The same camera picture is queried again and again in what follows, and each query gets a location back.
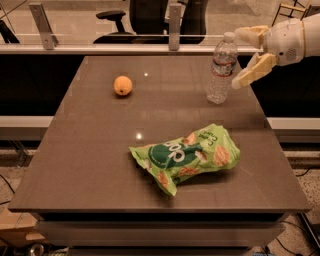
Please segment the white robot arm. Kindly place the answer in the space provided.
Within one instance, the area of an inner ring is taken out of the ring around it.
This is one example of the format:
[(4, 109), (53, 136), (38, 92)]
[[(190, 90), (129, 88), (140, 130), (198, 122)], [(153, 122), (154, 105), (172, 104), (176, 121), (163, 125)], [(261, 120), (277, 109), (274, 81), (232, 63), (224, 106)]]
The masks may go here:
[(320, 56), (320, 14), (302, 20), (291, 18), (272, 27), (241, 27), (235, 30), (235, 35), (254, 48), (262, 48), (263, 53), (255, 53), (247, 66), (233, 78), (234, 89), (251, 85), (269, 74), (275, 66)]

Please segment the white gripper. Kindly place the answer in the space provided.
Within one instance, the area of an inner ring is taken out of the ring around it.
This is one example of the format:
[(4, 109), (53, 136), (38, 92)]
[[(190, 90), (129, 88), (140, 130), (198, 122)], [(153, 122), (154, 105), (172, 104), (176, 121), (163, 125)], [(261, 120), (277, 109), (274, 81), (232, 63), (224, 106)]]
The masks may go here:
[(240, 27), (235, 30), (235, 35), (253, 47), (263, 44), (266, 53), (252, 56), (247, 66), (233, 78), (233, 89), (251, 85), (269, 74), (277, 64), (286, 66), (304, 58), (304, 27), (299, 19), (279, 22), (270, 29), (266, 25)]

